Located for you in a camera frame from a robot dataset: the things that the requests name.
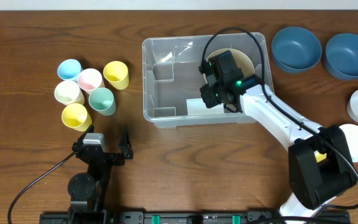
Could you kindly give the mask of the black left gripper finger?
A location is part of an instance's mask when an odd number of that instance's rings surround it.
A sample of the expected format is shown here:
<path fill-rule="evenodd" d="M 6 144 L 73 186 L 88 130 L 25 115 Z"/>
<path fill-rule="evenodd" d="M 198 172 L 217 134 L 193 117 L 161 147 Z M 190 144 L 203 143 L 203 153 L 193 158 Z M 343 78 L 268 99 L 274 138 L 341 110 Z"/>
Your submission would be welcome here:
<path fill-rule="evenodd" d="M 125 159 L 133 159 L 134 152 L 129 139 L 129 130 L 127 126 L 124 127 L 121 140 L 119 141 L 119 148 Z"/>
<path fill-rule="evenodd" d="M 90 124 L 88 126 L 88 128 L 86 129 L 86 131 L 84 132 L 84 138 L 86 137 L 87 134 L 89 133 L 94 133 L 94 125 L 93 124 Z"/>

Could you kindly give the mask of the beige bowl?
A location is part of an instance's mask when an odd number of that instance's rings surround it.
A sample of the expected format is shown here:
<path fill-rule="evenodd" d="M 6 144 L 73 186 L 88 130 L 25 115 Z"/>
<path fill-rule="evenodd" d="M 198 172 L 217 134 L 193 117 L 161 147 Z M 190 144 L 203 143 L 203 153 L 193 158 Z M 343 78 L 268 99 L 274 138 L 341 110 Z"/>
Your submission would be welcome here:
<path fill-rule="evenodd" d="M 232 53 L 234 60 L 237 66 L 242 70 L 244 77 L 248 77 L 249 75 L 253 75 L 255 73 L 254 65 L 251 59 L 245 53 L 237 49 L 224 48 L 216 50 L 207 57 L 207 60 L 225 51 L 230 51 Z"/>

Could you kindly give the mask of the dark blue bowl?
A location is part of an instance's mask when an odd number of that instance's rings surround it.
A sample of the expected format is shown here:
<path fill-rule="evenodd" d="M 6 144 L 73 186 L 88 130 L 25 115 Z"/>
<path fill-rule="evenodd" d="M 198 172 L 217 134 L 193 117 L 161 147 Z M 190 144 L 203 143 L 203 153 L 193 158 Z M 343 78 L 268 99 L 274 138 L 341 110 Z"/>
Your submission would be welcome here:
<path fill-rule="evenodd" d="M 319 63 L 323 54 L 319 39 L 302 27 L 286 27 L 272 41 L 275 65 L 287 73 L 301 73 Z"/>
<path fill-rule="evenodd" d="M 342 33 L 330 38 L 325 47 L 323 65 L 337 79 L 358 79 L 358 35 Z"/>

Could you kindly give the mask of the white small bowl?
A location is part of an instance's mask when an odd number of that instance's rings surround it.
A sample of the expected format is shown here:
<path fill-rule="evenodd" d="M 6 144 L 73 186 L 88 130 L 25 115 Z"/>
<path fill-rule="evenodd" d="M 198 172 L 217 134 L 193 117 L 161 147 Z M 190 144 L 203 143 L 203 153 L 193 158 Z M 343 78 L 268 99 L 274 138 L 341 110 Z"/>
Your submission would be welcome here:
<path fill-rule="evenodd" d="M 339 128 L 345 134 L 352 161 L 358 162 L 358 126 L 354 124 L 343 124 Z"/>

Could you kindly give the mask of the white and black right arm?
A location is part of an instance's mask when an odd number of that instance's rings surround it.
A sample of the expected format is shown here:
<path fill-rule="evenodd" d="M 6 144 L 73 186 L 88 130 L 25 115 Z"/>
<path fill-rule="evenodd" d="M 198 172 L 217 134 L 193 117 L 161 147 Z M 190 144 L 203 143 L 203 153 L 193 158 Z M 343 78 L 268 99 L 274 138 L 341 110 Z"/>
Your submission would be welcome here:
<path fill-rule="evenodd" d="M 279 213 L 288 222 L 305 222 L 334 198 L 358 184 L 346 135 L 338 126 L 324 128 L 305 119 L 279 99 L 265 77 L 245 75 L 230 51 L 201 59 L 200 87 L 207 109 L 223 106 L 258 121 L 288 152 L 292 194 Z"/>

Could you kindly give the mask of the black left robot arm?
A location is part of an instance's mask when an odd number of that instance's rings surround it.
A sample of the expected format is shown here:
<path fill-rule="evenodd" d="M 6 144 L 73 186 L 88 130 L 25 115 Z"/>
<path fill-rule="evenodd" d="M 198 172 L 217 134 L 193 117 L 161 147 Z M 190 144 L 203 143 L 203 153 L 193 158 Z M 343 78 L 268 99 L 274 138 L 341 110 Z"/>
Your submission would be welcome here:
<path fill-rule="evenodd" d="M 68 183 L 70 208 L 79 212 L 100 212 L 114 166 L 123 166 L 133 158 L 128 129 L 125 127 L 119 141 L 120 152 L 107 152 L 104 135 L 94 132 L 90 125 L 73 143 L 72 151 L 77 159 L 88 164 L 86 172 L 74 175 Z"/>

